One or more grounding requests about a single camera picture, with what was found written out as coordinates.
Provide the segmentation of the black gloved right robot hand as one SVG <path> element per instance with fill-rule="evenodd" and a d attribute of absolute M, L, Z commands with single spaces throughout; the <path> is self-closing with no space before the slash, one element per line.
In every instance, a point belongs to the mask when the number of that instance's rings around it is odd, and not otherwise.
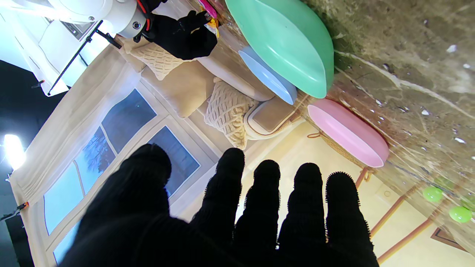
<path fill-rule="evenodd" d="M 153 25 L 146 38 L 177 59 L 193 60 L 209 56 L 218 43 L 216 35 L 205 26 L 209 20 L 206 11 L 197 13 L 191 10 L 178 20 L 153 14 Z"/>

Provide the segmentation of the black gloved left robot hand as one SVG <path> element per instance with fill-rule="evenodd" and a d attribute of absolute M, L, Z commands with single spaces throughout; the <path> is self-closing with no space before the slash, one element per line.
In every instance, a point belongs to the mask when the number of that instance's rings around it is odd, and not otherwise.
<path fill-rule="evenodd" d="M 171 160 L 145 144 L 122 162 L 90 202 L 59 267 L 378 267 L 351 176 L 323 183 L 319 167 L 301 165 L 278 227 L 277 162 L 254 171 L 236 220 L 244 152 L 229 148 L 190 222 L 172 217 L 165 185 Z"/>

